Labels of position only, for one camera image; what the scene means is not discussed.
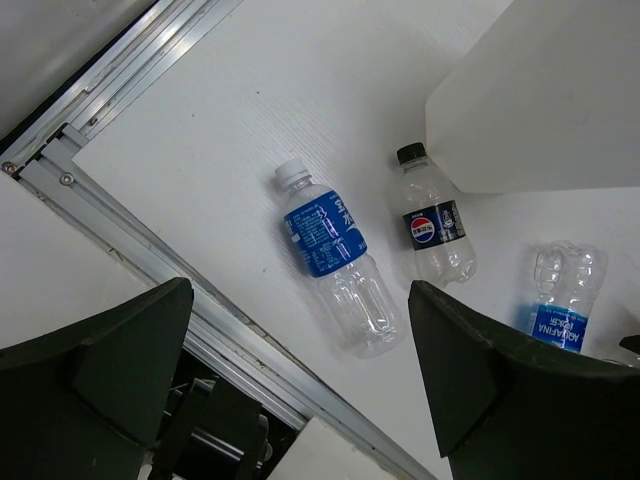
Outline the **Aquafina blue label bottle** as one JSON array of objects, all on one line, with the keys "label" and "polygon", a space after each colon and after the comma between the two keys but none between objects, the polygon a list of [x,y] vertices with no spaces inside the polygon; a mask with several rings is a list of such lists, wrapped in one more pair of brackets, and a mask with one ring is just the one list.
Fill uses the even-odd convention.
[{"label": "Aquafina blue label bottle", "polygon": [[607,266],[606,252],[590,244],[554,241],[541,246],[533,271],[536,297],[524,332],[580,353]]}]

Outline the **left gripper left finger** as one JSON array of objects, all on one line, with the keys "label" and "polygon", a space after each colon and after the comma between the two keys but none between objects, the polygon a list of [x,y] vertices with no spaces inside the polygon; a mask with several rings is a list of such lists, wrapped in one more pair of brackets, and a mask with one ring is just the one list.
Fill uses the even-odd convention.
[{"label": "left gripper left finger", "polygon": [[135,479],[192,312],[189,280],[1,352],[4,479]]}]

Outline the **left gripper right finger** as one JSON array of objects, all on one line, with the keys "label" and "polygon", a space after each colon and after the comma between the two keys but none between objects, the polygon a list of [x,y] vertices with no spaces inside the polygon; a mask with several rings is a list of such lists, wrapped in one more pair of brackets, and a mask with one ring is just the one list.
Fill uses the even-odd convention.
[{"label": "left gripper right finger", "polygon": [[635,479],[639,372],[571,353],[425,281],[408,299],[440,455],[456,479]]}]

